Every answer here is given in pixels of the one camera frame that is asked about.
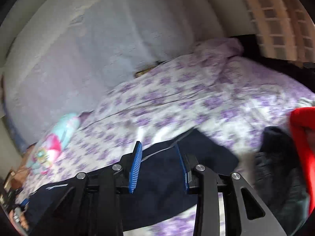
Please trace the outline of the dark navy pants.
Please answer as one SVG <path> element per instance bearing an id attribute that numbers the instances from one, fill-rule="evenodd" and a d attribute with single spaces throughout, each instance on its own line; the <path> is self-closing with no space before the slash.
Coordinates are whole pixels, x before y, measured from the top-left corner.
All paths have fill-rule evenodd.
<path id="1" fill-rule="evenodd" d="M 214 172 L 229 175 L 238 158 L 229 149 L 190 129 L 173 140 L 144 150 L 138 183 L 131 195 L 121 198 L 123 228 L 127 231 L 172 218 L 193 207 L 197 200 L 184 192 L 183 171 L 178 152 L 190 153 Z"/>

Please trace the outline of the purple floral bed sheet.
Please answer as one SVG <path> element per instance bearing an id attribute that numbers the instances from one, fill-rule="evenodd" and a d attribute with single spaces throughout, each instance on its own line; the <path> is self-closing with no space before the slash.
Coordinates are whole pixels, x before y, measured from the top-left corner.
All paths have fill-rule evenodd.
<path id="1" fill-rule="evenodd" d="M 235 39 L 199 44 L 107 93 L 45 175 L 32 174 L 28 235 L 287 235 L 254 187 L 254 158 L 265 127 L 288 131 L 290 113 L 314 93 L 241 56 Z M 125 230 L 121 198 L 137 141 L 143 152 L 197 129 L 239 160 L 229 175 L 181 151 L 196 204 L 162 222 Z"/>

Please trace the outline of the folded colourful floral quilt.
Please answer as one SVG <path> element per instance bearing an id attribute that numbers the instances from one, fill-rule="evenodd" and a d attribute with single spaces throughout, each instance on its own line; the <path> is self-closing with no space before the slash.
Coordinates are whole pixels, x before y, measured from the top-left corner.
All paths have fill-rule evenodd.
<path id="1" fill-rule="evenodd" d="M 26 167 L 33 174 L 47 174 L 80 126 L 79 115 L 69 113 L 52 126 L 35 144 Z"/>

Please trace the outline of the black garment pile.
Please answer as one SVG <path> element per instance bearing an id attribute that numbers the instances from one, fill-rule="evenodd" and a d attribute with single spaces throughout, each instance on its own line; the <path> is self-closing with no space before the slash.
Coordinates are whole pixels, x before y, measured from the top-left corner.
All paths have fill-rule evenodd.
<path id="1" fill-rule="evenodd" d="M 279 127 L 264 128 L 254 187 L 287 235 L 294 235 L 309 216 L 310 196 L 293 139 Z"/>

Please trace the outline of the red garment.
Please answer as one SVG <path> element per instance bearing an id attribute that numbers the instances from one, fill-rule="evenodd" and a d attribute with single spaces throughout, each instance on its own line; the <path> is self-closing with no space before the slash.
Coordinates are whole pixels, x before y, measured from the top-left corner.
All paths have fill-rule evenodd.
<path id="1" fill-rule="evenodd" d="M 297 108 L 290 113 L 290 131 L 301 162 L 310 196 L 309 214 L 314 210 L 314 151 L 308 141 L 307 129 L 314 132 L 314 107 Z"/>

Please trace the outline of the white lace curtain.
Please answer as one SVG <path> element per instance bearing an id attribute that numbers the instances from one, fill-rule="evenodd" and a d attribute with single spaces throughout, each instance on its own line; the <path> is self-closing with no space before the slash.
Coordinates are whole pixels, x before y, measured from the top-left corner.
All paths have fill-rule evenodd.
<path id="1" fill-rule="evenodd" d="M 223 36 L 207 0 L 20 0 L 1 25 L 10 126 L 27 147 L 136 72 Z"/>

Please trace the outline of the beige checkered curtain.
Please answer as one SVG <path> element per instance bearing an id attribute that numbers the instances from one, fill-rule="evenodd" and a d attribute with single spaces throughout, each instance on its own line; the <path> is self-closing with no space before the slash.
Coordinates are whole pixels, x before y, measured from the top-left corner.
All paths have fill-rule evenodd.
<path id="1" fill-rule="evenodd" d="M 314 62 L 314 22 L 299 0 L 243 0 L 262 54 Z"/>

